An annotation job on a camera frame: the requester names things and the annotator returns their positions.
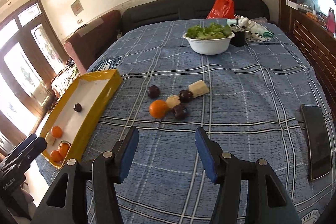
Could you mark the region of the large white sugarcane piece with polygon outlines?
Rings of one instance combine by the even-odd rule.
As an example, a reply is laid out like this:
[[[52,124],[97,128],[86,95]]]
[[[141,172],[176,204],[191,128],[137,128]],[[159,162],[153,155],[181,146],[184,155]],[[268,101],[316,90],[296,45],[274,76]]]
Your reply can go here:
[[[47,145],[53,146],[54,142],[56,141],[56,138],[51,134],[51,133],[47,133],[45,140],[47,142]]]

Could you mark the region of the orange tangerine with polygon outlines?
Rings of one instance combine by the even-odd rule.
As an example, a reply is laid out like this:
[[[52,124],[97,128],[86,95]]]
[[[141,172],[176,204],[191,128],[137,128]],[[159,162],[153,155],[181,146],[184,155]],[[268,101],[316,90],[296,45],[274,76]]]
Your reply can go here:
[[[54,138],[61,138],[63,135],[63,130],[59,126],[54,126],[51,128],[50,133]]]
[[[52,150],[50,157],[54,162],[62,162],[64,157],[60,154],[58,150]]]
[[[155,119],[162,119],[168,111],[169,107],[163,100],[155,100],[149,106],[149,113]]]

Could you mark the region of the tangerine with leaf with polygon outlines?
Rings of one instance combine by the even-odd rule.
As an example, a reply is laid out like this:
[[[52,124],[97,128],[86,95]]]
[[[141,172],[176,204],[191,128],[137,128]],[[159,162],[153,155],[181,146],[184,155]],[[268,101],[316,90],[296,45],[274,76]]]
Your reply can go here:
[[[58,146],[58,151],[62,158],[64,159],[70,149],[71,144],[68,141],[61,141]]]

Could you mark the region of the dark plum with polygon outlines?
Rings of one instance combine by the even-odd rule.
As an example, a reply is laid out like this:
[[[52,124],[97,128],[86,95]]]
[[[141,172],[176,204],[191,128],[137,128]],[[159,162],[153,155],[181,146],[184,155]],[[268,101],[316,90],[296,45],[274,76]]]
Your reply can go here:
[[[77,113],[80,113],[82,111],[82,106],[79,104],[79,103],[76,103],[74,106],[73,106],[73,110]]]
[[[151,99],[155,99],[158,98],[159,95],[161,94],[159,87],[157,87],[156,85],[151,85],[150,87],[148,87],[147,89],[147,95],[151,98]]]
[[[188,110],[185,105],[179,104],[172,108],[174,118],[176,120],[184,120],[188,116]]]
[[[190,90],[181,90],[178,96],[181,103],[188,103],[194,99],[194,95]]]

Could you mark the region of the dark plum front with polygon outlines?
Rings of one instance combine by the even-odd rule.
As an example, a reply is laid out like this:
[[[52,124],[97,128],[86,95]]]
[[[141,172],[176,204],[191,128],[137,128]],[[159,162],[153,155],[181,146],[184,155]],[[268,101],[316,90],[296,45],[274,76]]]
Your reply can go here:
[[[188,116],[188,110],[185,105],[179,104],[172,108],[174,118],[176,120],[184,120]]]

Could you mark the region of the yellow cardboard tray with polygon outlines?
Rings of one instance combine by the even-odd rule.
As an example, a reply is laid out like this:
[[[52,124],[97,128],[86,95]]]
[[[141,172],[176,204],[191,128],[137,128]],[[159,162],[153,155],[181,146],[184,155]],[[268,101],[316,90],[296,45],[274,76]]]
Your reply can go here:
[[[50,112],[40,134],[45,138],[54,126],[63,130],[62,137],[56,138],[54,145],[47,145],[42,152],[52,166],[60,169],[69,159],[81,160],[100,117],[121,83],[122,78],[116,69],[86,73],[73,81]],[[82,106],[80,113],[73,109],[76,103]],[[63,140],[71,144],[70,149],[62,162],[54,162],[50,153]]]

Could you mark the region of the patterned covered bench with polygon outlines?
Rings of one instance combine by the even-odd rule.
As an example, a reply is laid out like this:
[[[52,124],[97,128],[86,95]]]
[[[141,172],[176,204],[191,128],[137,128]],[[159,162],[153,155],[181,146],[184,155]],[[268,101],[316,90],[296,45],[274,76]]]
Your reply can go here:
[[[65,67],[51,81],[51,87],[56,98],[60,98],[66,92],[78,75],[79,70],[70,57]]]

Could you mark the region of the black smartphone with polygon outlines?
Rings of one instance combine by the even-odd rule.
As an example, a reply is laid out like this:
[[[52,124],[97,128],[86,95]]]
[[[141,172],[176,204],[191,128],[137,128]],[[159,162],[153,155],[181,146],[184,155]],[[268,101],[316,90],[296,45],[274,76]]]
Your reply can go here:
[[[317,180],[331,171],[331,147],[322,109],[319,105],[301,105],[309,151],[309,179]]]

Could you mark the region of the blue plaid tablecloth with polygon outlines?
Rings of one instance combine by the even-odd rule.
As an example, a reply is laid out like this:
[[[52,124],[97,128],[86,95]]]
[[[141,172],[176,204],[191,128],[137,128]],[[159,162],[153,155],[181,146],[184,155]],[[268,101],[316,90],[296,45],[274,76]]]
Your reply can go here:
[[[195,147],[195,130],[238,159],[266,159],[286,188],[303,223],[315,223],[335,191],[335,170],[309,181],[309,157],[301,105],[319,105],[335,148],[331,110],[314,69],[275,25],[273,38],[248,40],[220,55],[195,53],[183,34],[208,20],[142,26],[124,34],[90,69],[116,68],[122,83],[88,142],[83,160],[111,149],[129,130],[139,130],[130,173],[116,186],[125,223],[208,223],[218,187],[207,178]],[[203,80],[210,92],[186,106],[176,120],[149,113],[155,100],[178,96]],[[159,87],[151,99],[147,89]]]

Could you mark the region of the green lettuce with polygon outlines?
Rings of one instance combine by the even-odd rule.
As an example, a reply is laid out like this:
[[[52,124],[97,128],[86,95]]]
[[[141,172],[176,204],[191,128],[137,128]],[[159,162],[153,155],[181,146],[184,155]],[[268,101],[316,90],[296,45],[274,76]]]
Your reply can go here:
[[[200,25],[190,27],[186,32],[186,37],[198,40],[212,40],[227,38],[232,34],[230,26],[222,26],[212,22],[209,26],[201,27]]]

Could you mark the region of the white items pile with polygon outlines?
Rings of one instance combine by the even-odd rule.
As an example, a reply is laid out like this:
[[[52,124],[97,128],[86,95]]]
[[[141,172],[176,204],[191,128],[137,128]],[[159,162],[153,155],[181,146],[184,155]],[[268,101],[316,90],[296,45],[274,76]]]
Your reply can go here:
[[[263,38],[274,37],[274,34],[268,31],[264,26],[244,16],[240,16],[236,19],[227,19],[227,24],[230,26],[231,25],[239,26],[240,28],[249,31],[252,34],[261,35]]]

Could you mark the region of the red plastic bag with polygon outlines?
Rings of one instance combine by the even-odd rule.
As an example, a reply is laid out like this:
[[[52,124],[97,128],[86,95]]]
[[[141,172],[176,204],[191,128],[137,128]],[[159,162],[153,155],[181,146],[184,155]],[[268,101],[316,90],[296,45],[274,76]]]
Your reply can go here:
[[[233,0],[216,0],[207,19],[234,19],[235,4]]]

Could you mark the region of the black sofa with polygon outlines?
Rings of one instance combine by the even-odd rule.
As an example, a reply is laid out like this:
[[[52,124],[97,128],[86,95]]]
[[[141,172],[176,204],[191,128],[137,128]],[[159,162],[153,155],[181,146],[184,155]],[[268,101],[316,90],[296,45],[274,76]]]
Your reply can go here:
[[[121,17],[125,34],[148,24],[170,20],[205,19],[216,0],[157,0],[127,9]],[[268,6],[262,0],[232,0],[235,14],[250,19],[270,19]]]

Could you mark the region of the wooden cabinet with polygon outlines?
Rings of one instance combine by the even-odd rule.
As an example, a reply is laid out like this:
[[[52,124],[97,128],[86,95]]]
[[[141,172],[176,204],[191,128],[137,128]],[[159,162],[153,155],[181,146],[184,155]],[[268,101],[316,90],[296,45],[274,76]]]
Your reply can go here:
[[[287,6],[286,1],[279,0],[278,24],[314,68],[335,117],[335,38],[311,17]]]

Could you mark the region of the small wall plaque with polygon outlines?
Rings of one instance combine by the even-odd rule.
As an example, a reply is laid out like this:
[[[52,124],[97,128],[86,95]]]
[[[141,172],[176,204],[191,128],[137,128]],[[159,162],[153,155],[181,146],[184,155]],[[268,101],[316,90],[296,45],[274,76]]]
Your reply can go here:
[[[72,12],[73,12],[74,16],[79,15],[80,12],[82,12],[84,10],[82,5],[81,5],[80,0],[74,1],[74,3],[71,4],[71,9],[72,9]]]

